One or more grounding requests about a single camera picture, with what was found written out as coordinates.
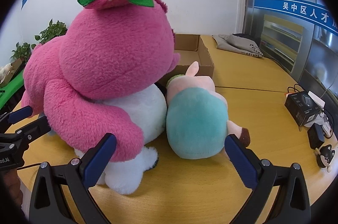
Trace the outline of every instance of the green surface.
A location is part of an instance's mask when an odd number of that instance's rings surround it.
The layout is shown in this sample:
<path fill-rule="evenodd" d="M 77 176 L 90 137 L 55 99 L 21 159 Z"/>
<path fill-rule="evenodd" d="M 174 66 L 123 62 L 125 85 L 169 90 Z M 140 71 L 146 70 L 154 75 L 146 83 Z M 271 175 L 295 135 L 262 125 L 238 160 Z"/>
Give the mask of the green surface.
<path fill-rule="evenodd" d="M 16 93 L 18 89 L 23 86 L 23 74 L 22 70 L 7 86 L 0 88 L 5 92 L 0 92 L 0 109 L 6 104 L 6 102 Z"/>

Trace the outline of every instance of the white plush foot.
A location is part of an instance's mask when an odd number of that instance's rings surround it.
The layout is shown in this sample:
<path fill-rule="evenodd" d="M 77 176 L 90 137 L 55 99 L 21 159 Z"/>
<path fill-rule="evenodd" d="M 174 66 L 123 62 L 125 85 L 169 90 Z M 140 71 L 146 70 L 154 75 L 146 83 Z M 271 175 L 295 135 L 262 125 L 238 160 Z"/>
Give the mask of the white plush foot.
<path fill-rule="evenodd" d="M 156 149 L 143 147 L 132 160 L 109 162 L 104 170 L 105 183 L 121 195 L 132 194 L 139 187 L 143 172 L 153 167 L 156 161 Z"/>
<path fill-rule="evenodd" d="M 79 157 L 79 158 L 82 158 L 83 157 L 83 155 L 84 155 L 84 153 L 82 152 L 82 151 L 80 151 L 80 150 L 77 150 L 77 149 L 74 149 L 74 152 L 75 152 L 75 154 Z M 104 174 L 104 172 L 101 174 L 101 176 L 100 176 L 100 178 L 99 178 L 99 180 L 97 181 L 97 185 L 104 185 L 105 184 L 105 182 L 104 182 L 104 177 L 105 177 L 105 174 Z"/>
<path fill-rule="evenodd" d="M 142 151 L 143 161 L 144 161 L 144 170 L 150 170 L 154 168 L 158 161 L 158 154 L 154 147 L 143 147 Z"/>

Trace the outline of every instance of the folded gray tote bag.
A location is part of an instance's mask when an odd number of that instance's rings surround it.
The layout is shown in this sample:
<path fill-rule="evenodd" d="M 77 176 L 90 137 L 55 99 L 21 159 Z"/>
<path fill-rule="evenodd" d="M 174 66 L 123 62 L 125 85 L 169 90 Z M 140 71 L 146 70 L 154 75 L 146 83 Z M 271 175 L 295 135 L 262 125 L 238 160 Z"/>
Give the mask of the folded gray tote bag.
<path fill-rule="evenodd" d="M 253 57 L 263 57 L 263 53 L 257 44 L 248 38 L 243 37 L 244 34 L 219 34 L 212 37 L 217 42 L 217 48 L 224 51 L 241 53 Z"/>

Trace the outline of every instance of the blue gripper pad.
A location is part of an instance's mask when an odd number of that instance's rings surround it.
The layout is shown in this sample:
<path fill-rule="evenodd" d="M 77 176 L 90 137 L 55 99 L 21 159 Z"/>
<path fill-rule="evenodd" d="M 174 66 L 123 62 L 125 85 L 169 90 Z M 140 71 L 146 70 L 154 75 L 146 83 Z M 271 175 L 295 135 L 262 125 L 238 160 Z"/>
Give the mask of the blue gripper pad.
<path fill-rule="evenodd" d="M 224 148 L 244 185 L 254 190 L 262 171 L 258 157 L 246 149 L 233 134 L 225 138 Z"/>
<path fill-rule="evenodd" d="M 106 133 L 101 141 L 82 157 L 80 172 L 82 173 L 82 183 L 86 189 L 96 185 L 116 150 L 116 143 L 115 135 Z"/>
<path fill-rule="evenodd" d="M 33 114 L 33 109 L 30 106 L 23 107 L 17 111 L 10 113 L 7 121 L 9 124 L 16 124 Z"/>

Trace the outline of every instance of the pig plush toy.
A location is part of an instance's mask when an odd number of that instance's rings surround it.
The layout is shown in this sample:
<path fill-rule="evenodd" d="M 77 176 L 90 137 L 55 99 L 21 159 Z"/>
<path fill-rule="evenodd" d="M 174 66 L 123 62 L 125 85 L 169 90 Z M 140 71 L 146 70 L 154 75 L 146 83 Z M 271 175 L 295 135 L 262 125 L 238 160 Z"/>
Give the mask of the pig plush toy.
<path fill-rule="evenodd" d="M 37 45 L 24 70 L 22 106 L 44 112 L 78 156 L 110 132 L 114 155 L 98 183 L 133 193 L 158 160 L 144 145 L 165 128 L 165 98 L 154 85 L 179 61 L 161 0 L 78 0 L 66 35 Z"/>
<path fill-rule="evenodd" d="M 195 76 L 198 70 L 194 62 L 167 84 L 167 136 L 173 151 L 185 159 L 208 158 L 223 149 L 228 134 L 249 146 L 248 129 L 229 120 L 225 98 L 209 76 Z"/>

